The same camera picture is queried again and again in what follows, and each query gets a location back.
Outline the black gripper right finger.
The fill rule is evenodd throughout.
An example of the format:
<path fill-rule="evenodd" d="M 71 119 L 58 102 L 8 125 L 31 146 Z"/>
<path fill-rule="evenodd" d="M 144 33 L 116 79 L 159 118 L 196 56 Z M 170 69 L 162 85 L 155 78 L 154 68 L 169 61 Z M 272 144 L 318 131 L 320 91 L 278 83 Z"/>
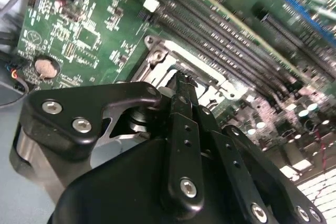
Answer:
<path fill-rule="evenodd" d="M 197 100 L 196 82 L 187 88 L 200 130 L 203 152 L 215 168 L 217 195 L 234 223 L 325 223 L 316 206 L 237 127 L 220 129 Z"/>

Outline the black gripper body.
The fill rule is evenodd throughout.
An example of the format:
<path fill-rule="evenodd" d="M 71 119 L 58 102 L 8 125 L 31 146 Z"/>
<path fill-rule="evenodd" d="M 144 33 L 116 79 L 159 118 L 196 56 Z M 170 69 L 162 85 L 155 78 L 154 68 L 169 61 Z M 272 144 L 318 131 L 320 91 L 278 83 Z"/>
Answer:
<path fill-rule="evenodd" d="M 50 223 L 234 223 L 217 195 L 194 110 L 174 112 L 167 138 L 145 141 L 82 175 Z"/>

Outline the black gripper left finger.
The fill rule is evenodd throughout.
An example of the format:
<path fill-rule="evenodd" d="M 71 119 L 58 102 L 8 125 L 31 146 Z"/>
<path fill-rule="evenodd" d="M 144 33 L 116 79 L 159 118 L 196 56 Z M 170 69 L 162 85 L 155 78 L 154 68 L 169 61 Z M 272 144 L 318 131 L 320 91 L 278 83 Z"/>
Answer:
<path fill-rule="evenodd" d="M 192 218 L 203 207 L 194 81 L 177 72 L 166 97 L 147 82 L 40 90 L 24 101 L 12 155 L 56 203 L 53 218 Z M 134 110 L 149 138 L 92 168 Z"/>

